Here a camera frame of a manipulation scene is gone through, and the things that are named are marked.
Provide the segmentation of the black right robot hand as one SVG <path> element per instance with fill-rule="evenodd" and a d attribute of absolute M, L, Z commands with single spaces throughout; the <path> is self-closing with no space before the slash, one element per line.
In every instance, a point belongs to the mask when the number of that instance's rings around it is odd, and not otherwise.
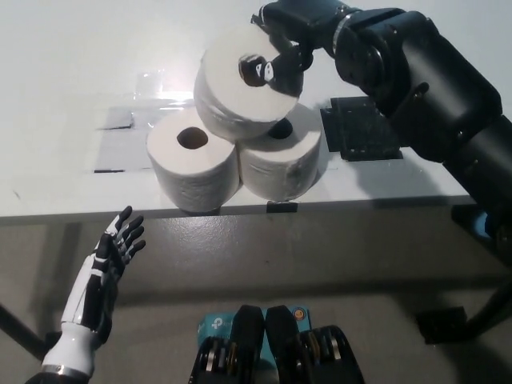
<path fill-rule="evenodd" d="M 292 94 L 292 83 L 308 70 L 313 52 L 324 49 L 334 53 L 338 25 L 359 9 L 341 1 L 275 1 L 252 15 L 258 27 L 278 50 L 278 56 L 266 59 L 262 54 L 247 54 L 238 64 L 242 80 L 249 86 L 268 85 Z"/>

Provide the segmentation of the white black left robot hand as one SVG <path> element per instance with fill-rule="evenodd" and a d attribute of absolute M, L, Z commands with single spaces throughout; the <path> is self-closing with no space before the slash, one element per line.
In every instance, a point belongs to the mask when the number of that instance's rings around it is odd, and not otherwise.
<path fill-rule="evenodd" d="M 112 329 L 118 282 L 144 248 L 144 217 L 127 206 L 108 225 L 78 272 L 61 317 L 61 336 L 42 361 L 42 372 L 82 383 L 94 373 L 96 351 Z"/>

